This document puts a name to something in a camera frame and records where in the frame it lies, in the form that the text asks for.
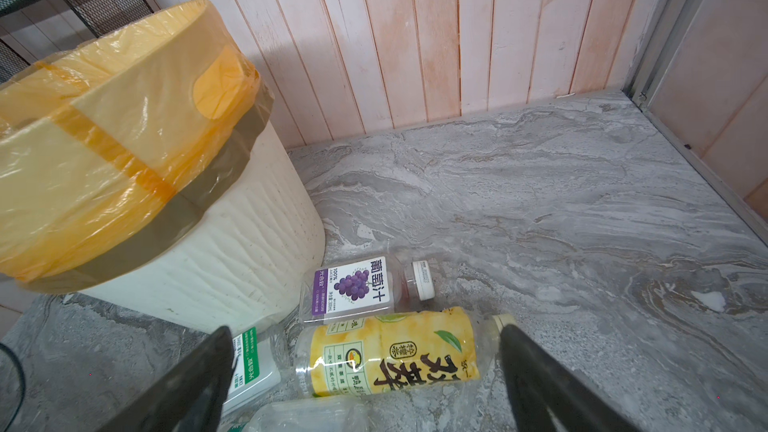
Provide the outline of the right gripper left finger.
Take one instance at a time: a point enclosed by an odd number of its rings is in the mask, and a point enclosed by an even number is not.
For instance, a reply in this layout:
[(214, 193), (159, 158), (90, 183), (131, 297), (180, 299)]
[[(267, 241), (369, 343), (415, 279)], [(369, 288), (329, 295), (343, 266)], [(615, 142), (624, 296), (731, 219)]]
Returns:
[(215, 431), (234, 373), (230, 329), (221, 326), (103, 431)]

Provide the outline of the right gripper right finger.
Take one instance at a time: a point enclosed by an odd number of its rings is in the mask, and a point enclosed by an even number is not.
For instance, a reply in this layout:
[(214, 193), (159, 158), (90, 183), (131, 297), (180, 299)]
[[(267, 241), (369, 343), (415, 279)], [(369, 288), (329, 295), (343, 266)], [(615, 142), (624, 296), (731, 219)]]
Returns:
[(636, 431), (514, 324), (500, 332), (501, 366), (519, 431)]

